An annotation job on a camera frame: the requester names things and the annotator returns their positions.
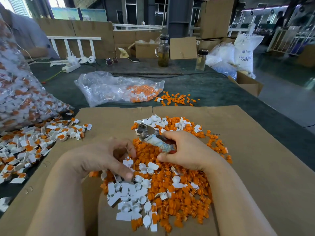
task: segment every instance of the left hand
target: left hand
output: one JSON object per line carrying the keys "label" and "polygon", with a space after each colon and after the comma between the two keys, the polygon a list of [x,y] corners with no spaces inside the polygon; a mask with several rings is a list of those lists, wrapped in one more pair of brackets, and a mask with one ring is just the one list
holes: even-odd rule
{"label": "left hand", "polygon": [[64,164],[70,164],[82,177],[90,171],[109,169],[125,180],[131,181],[132,170],[120,162],[128,154],[132,158],[136,157],[135,147],[129,139],[110,138],[70,150],[63,158],[66,160]]}

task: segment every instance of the forearm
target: forearm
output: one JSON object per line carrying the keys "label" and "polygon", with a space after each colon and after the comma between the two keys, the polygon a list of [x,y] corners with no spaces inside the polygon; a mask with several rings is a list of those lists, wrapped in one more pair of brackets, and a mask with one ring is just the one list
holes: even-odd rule
{"label": "forearm", "polygon": [[207,174],[221,236],[277,235],[245,185],[222,161]]}
{"label": "forearm", "polygon": [[27,236],[85,235],[81,177],[61,159],[52,168]]}
{"label": "forearm", "polygon": [[29,58],[30,56],[32,58],[46,57],[48,55],[48,49],[46,47],[35,47],[26,51],[21,50],[22,55],[26,58]]}

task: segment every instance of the glass bottle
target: glass bottle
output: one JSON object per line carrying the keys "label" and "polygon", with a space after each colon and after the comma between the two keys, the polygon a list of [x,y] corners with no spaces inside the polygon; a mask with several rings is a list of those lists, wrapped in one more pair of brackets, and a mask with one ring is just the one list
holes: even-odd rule
{"label": "glass bottle", "polygon": [[168,34],[161,34],[160,40],[158,48],[155,49],[155,54],[158,56],[158,65],[160,67],[167,67],[169,57]]}
{"label": "glass bottle", "polygon": [[206,59],[207,59],[208,52],[209,50],[207,49],[198,50],[195,70],[204,71],[204,67],[206,66]]}

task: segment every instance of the hand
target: hand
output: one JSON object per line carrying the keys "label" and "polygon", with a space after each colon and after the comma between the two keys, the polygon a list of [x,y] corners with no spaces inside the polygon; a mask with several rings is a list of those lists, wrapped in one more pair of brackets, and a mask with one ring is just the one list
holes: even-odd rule
{"label": "hand", "polygon": [[174,154],[160,153],[158,160],[170,162],[190,170],[208,171],[211,166],[222,161],[222,157],[197,137],[186,131],[165,131],[162,134],[176,142],[177,152]]}
{"label": "hand", "polygon": [[133,172],[120,160],[128,154],[136,157],[136,150],[129,139],[110,138],[70,150],[63,156],[66,164],[74,167],[82,177],[90,171],[112,170],[127,181],[131,181]]}

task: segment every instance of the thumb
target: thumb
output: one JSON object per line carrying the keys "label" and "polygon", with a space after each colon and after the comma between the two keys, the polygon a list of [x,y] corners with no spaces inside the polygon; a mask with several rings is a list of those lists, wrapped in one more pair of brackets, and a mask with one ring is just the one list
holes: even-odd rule
{"label": "thumb", "polygon": [[161,162],[169,162],[173,164],[177,164],[177,154],[167,154],[166,152],[161,152],[158,156],[157,159]]}
{"label": "thumb", "polygon": [[116,174],[120,175],[126,181],[131,181],[134,175],[131,169],[116,160],[114,157],[112,158],[111,162],[109,162],[108,168]]}

